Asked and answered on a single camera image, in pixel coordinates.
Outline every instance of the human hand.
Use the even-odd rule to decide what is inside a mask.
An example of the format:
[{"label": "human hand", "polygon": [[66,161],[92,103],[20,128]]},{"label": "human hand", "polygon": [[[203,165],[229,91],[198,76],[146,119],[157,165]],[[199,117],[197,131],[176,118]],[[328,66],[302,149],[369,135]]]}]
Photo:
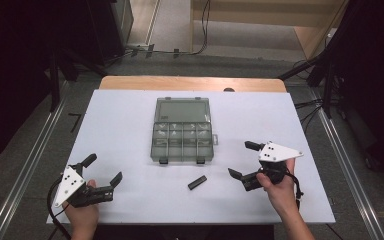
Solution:
[{"label": "human hand", "polygon": [[[96,182],[93,179],[90,180],[87,185],[96,188]],[[63,203],[64,208],[67,207],[67,205],[67,202]],[[98,225],[98,204],[79,208],[75,208],[70,205],[65,209],[65,214],[67,215],[71,223],[71,239],[93,239],[96,226]]]},{"label": "human hand", "polygon": [[[288,159],[285,162],[289,172],[294,174],[295,158]],[[267,192],[271,204],[281,217],[291,212],[291,210],[298,211],[292,178],[285,176],[282,182],[274,185],[269,177],[263,173],[258,173],[257,180],[263,186],[264,191]]]}]

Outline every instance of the floor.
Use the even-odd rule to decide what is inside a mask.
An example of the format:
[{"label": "floor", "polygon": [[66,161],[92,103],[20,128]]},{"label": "floor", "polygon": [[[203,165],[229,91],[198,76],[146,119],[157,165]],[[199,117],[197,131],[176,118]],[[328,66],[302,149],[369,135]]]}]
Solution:
[{"label": "floor", "polygon": [[[147,15],[146,21],[149,26],[152,25],[147,29],[152,31],[138,34],[136,40],[132,38],[134,41],[131,39],[131,46],[146,48],[155,44],[154,49],[160,51],[187,51],[191,45],[195,51],[200,49],[202,35],[194,35],[192,44],[188,40],[191,38],[187,31],[189,28],[185,26],[186,20],[175,20],[174,14],[170,14],[176,12],[183,16],[180,11],[185,11],[188,0],[131,1],[132,7],[137,6],[135,3],[149,2],[152,5],[145,8],[151,9],[148,10],[150,13],[142,13]],[[181,25],[177,30],[171,24],[173,21]],[[200,27],[200,22],[195,23],[194,32],[200,33]],[[208,46],[199,56],[174,59],[171,55],[153,54],[151,58],[146,58],[139,53],[136,57],[126,56],[122,61],[107,66],[106,70],[113,75],[269,78],[284,73],[303,59],[304,54],[291,27],[216,25],[210,22]],[[306,75],[305,72],[300,73],[300,77],[305,78]],[[308,88],[300,77],[285,82],[294,102],[317,98],[321,89]],[[81,126],[81,121],[75,125],[75,114],[86,111],[90,96],[99,83],[99,76],[90,72],[82,73],[76,83],[62,81],[61,92],[65,98],[58,114],[49,114],[50,98],[45,99],[0,155],[0,211],[6,213],[5,210],[11,210],[4,218],[0,218],[0,223],[4,224],[0,229],[0,239],[45,239],[52,233],[53,226],[45,224],[47,188],[63,169],[75,142]],[[304,117],[312,110],[299,110],[298,115]],[[322,113],[315,116],[309,124],[307,140],[337,223],[330,226],[311,225],[310,229],[318,239],[384,239],[384,171],[367,169],[364,152],[359,148],[351,129],[336,110],[332,113],[333,118],[327,123]],[[43,135],[43,126],[49,125],[52,118],[55,118],[56,124],[49,126],[51,132],[47,135],[47,144],[38,146],[36,140]],[[330,123],[334,128],[326,127]],[[335,142],[334,137],[329,135],[329,129],[337,132],[345,152],[333,146],[338,139]],[[32,156],[32,149],[35,148],[38,149],[37,156]],[[341,160],[344,158],[348,159],[348,165]],[[28,172],[24,167],[27,166],[26,162],[33,166],[30,175],[22,174]],[[357,177],[349,178],[350,171]],[[15,188],[21,180],[28,184],[24,188]],[[362,187],[362,194],[355,191],[356,186]],[[14,191],[21,192],[21,198],[14,198],[12,203],[5,205]],[[368,210],[374,211],[375,218],[368,217]],[[380,227],[380,231],[370,230],[373,226]],[[167,239],[174,239],[170,234],[167,236]],[[285,238],[283,227],[275,225],[275,239]],[[57,233],[53,239],[63,237]]]}]

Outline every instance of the table surface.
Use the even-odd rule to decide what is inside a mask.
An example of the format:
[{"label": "table surface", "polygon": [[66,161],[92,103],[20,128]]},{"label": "table surface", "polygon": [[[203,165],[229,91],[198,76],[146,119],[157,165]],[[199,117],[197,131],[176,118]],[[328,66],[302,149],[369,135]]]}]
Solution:
[{"label": "table surface", "polygon": [[[296,176],[305,193],[301,203],[303,218],[309,223],[335,221],[288,93],[180,91],[181,84],[178,80],[194,80],[181,77],[107,77],[104,80],[100,90],[93,94],[68,160],[68,164],[75,164],[90,153],[96,153],[98,159],[85,169],[84,178],[95,178],[100,186],[107,185],[118,171],[123,172],[123,180],[114,191],[114,200],[100,204],[101,223],[280,222],[264,191],[259,189],[246,192],[241,182],[231,178],[227,171],[227,168],[232,168],[247,174],[258,169],[258,152],[244,147],[243,143],[248,140],[273,141],[303,151],[305,156],[298,158],[296,163]],[[123,82],[130,84],[133,80],[151,84],[142,88],[158,89],[165,86],[176,88],[176,91],[108,89],[110,82],[114,88],[120,89],[124,88]],[[246,89],[252,88],[251,85],[263,89],[262,85],[266,82],[279,83],[264,79],[251,80],[255,81],[252,84],[246,82],[249,79],[195,80],[197,83],[204,81],[208,83],[209,89],[217,90],[224,89],[224,86],[246,86]],[[167,85],[173,81],[177,87]],[[199,84],[195,85],[192,88],[203,88]],[[211,163],[160,165],[151,160],[156,98],[166,96],[198,96],[210,99],[213,133],[218,134],[219,139],[219,145],[214,147]],[[189,190],[187,185],[202,175],[208,180],[194,190]],[[62,222],[68,222],[63,214],[59,218]]]}]

